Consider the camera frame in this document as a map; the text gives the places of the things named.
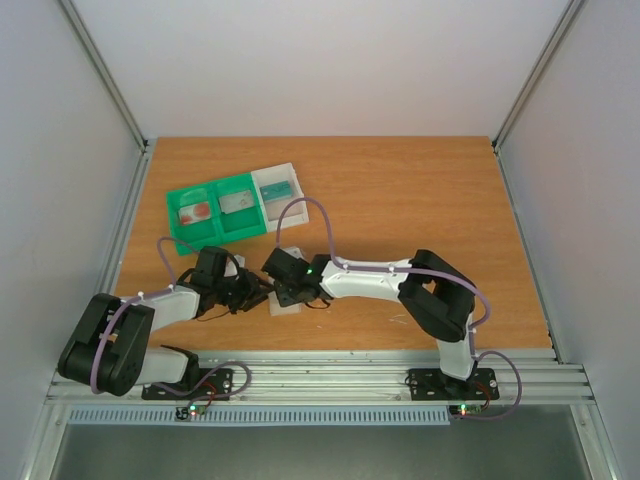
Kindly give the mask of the white card holder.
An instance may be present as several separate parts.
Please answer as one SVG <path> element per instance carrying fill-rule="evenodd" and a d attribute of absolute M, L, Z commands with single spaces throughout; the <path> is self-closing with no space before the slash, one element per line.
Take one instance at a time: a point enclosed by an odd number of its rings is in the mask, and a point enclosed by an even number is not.
<path fill-rule="evenodd" d="M 302 311 L 302 307 L 300 304 L 293 304 L 287 307 L 281 306 L 275 292 L 271 292 L 268 298 L 269 313 L 271 316 L 293 315 L 298 314 Z"/>

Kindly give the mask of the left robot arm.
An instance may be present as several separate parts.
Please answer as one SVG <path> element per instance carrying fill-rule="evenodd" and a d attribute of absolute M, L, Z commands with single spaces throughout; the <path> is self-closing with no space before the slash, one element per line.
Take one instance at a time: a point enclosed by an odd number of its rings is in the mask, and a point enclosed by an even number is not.
<path fill-rule="evenodd" d="M 153 332 L 198 320 L 221 306 L 228 315 L 268 299 L 273 285 L 225 249 L 205 247 L 194 267 L 156 292 L 131 297 L 94 295 L 60 354 L 57 373 L 94 394 L 122 396 L 153 385 L 179 398 L 195 395 L 207 376 L 198 356 L 181 347 L 149 346 Z"/>

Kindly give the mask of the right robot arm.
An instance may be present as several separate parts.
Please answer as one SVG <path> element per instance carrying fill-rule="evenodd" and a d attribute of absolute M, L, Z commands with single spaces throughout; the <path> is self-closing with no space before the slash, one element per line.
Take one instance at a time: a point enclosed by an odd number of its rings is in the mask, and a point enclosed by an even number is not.
<path fill-rule="evenodd" d="M 278 303 L 307 306 L 359 297 L 402 305 L 439 351 L 438 382 L 444 394 L 463 396 L 476 385 L 468 327 L 475 285 L 429 250 L 395 262 L 360 262 L 316 255 L 308 262 L 276 248 L 262 271 L 273 280 Z"/>

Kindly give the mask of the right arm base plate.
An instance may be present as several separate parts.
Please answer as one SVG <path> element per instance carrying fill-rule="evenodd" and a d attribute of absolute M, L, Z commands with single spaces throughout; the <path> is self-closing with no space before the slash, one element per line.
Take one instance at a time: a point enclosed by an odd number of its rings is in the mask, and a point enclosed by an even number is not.
<path fill-rule="evenodd" d="M 414 368 L 407 371 L 404 382 L 414 401 L 493 401 L 500 398 L 496 375 L 490 368 L 475 368 L 467 380 L 449 377 L 438 368 Z"/>

